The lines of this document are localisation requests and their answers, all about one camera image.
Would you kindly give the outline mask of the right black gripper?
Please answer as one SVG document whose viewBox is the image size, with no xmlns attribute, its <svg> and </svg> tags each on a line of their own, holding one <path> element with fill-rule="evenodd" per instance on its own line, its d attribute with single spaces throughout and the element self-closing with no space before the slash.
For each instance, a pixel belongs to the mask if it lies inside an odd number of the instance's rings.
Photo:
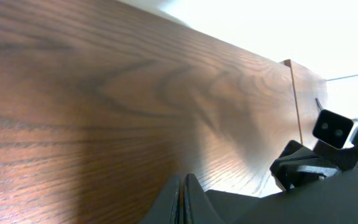
<svg viewBox="0 0 358 224">
<path fill-rule="evenodd" d="M 318 141 L 309 149 L 291 140 L 278 159 L 270 166 L 272 175 L 285 190 L 291 190 L 317 180 L 358 169 L 358 128 L 347 149 L 337 149 Z"/>
</svg>

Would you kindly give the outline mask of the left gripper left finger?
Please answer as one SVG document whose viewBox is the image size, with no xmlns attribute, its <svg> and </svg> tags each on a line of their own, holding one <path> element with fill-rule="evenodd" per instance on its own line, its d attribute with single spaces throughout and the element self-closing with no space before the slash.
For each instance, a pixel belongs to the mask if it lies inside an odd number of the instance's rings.
<svg viewBox="0 0 358 224">
<path fill-rule="evenodd" d="M 154 204 L 140 224 L 179 224 L 180 177 L 172 176 L 163 186 Z"/>
</svg>

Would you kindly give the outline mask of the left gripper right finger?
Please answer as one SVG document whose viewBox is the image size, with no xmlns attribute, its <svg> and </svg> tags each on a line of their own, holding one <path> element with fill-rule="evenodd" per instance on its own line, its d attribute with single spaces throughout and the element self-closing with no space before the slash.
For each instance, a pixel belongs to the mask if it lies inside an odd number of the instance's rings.
<svg viewBox="0 0 358 224">
<path fill-rule="evenodd" d="M 183 190 L 185 224 L 224 224 L 194 174 L 186 175 Z"/>
</svg>

